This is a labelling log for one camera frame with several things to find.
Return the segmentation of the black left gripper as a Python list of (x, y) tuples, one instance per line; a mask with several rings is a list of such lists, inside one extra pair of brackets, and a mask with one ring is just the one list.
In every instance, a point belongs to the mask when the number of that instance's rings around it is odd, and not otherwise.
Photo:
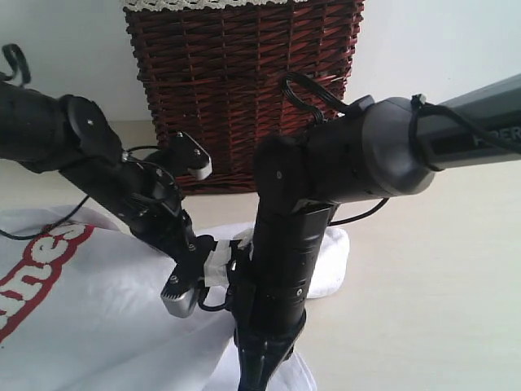
[(121, 201), (130, 207), (124, 222), (131, 233), (180, 264), (203, 263), (212, 240), (194, 233), (171, 172), (156, 162), (128, 158), (116, 173), (124, 188)]

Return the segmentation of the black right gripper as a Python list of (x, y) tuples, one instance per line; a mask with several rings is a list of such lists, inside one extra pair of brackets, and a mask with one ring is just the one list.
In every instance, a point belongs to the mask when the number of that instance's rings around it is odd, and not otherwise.
[(305, 281), (270, 279), (255, 271), (248, 255), (230, 276), (228, 310), (235, 321), (239, 390), (266, 390), (289, 359), (305, 325)]

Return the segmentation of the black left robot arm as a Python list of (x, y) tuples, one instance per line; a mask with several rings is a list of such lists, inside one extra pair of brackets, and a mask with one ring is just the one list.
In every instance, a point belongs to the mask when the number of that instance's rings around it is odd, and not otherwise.
[(187, 133), (144, 159), (123, 148), (100, 107), (1, 84), (1, 158), (35, 174), (59, 172), (119, 218), (139, 239), (179, 263), (202, 262), (213, 241), (196, 236), (176, 178), (212, 172), (209, 154)]

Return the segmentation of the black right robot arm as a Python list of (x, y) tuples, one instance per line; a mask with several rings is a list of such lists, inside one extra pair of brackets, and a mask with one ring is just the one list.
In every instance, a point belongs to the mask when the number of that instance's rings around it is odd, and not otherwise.
[(440, 104), (421, 94), (335, 103), (339, 117), (257, 147), (252, 241), (234, 246), (228, 308), (241, 390), (264, 390), (294, 349), (322, 238), (349, 202), (411, 196), (445, 169), (520, 158), (520, 78)]

